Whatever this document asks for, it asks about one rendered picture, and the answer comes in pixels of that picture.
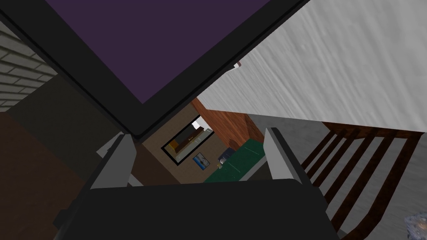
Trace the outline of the black framed window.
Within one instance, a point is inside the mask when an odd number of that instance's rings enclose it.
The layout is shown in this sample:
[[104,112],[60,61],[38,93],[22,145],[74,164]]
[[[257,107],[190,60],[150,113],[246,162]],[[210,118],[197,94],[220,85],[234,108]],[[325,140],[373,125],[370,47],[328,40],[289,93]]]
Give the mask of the black framed window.
[[168,140],[161,149],[175,165],[179,166],[213,134],[212,128],[201,115],[198,115]]

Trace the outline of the brown wooden chair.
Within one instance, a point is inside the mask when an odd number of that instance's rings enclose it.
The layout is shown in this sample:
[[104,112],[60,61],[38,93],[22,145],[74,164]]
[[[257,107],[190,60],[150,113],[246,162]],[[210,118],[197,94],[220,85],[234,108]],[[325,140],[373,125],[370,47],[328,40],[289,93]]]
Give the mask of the brown wooden chair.
[[313,183],[315,187],[321,186],[326,177],[330,175],[333,168],[343,157],[344,153],[348,151],[350,145],[355,140],[362,139],[359,147],[356,149],[347,164],[336,177],[334,183],[324,194],[324,198],[327,203],[331,203],[331,201],[334,199],[335,195],[349,177],[358,161],[369,148],[374,138],[382,138],[382,141],[368,161],[366,167],[364,167],[360,176],[354,183],[349,193],[346,195],[344,201],[331,220],[331,223],[336,231],[340,230],[342,224],[347,219],[351,209],[359,199],[359,196],[361,195],[364,188],[367,186],[368,181],[383,159],[385,153],[391,146],[393,140],[396,138],[405,140],[401,151],[394,161],[394,164],[367,215],[352,231],[350,231],[341,239],[365,240],[383,218],[389,202],[417,147],[422,133],[408,130],[396,130],[391,128],[379,128],[331,122],[325,122],[324,125],[328,128],[329,133],[302,163],[302,167],[307,170],[307,175],[309,178],[313,177],[313,175],[322,165],[324,166],[323,170]]

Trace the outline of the brown wooden cabinet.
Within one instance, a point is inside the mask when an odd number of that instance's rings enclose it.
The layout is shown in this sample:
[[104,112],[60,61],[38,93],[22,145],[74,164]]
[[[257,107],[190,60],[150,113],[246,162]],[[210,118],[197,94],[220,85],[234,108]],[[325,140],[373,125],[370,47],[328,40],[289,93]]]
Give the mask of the brown wooden cabinet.
[[227,147],[238,150],[249,139],[264,142],[263,133],[248,114],[208,110],[198,98],[191,104]]

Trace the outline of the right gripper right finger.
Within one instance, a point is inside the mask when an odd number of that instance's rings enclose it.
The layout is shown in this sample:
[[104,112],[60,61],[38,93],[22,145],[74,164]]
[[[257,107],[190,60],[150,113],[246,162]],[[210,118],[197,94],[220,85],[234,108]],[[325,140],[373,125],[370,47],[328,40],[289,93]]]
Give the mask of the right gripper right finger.
[[268,127],[265,130],[263,147],[272,179],[294,179],[301,184],[311,184],[278,128]]

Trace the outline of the blue picture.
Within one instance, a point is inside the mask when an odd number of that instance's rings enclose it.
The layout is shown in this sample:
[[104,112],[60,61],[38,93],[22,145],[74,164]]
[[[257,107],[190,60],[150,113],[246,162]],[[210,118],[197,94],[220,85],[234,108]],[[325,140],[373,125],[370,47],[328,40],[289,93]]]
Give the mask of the blue picture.
[[202,155],[202,153],[198,153],[193,160],[202,170],[205,170],[210,165],[210,162]]

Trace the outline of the grey table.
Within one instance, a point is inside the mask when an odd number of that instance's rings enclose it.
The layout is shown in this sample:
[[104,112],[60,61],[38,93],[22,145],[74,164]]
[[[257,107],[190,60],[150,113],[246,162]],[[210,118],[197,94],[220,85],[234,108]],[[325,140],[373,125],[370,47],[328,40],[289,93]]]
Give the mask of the grey table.
[[198,99],[210,110],[427,132],[427,0],[310,0]]

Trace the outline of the black framed purple panel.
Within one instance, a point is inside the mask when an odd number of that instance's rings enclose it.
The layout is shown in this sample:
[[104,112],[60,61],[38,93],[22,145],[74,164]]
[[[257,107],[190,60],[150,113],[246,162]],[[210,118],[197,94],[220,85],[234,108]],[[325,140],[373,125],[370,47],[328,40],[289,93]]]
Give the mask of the black framed purple panel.
[[0,0],[0,18],[144,141],[309,0]]

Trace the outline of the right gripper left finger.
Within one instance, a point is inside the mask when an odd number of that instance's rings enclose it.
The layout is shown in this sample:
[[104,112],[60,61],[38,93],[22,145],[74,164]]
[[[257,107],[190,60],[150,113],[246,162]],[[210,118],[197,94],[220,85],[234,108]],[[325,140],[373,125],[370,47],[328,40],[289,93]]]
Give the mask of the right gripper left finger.
[[119,133],[98,151],[102,157],[102,169],[91,184],[91,189],[136,186],[137,179],[131,174],[136,159],[136,148],[129,134]]

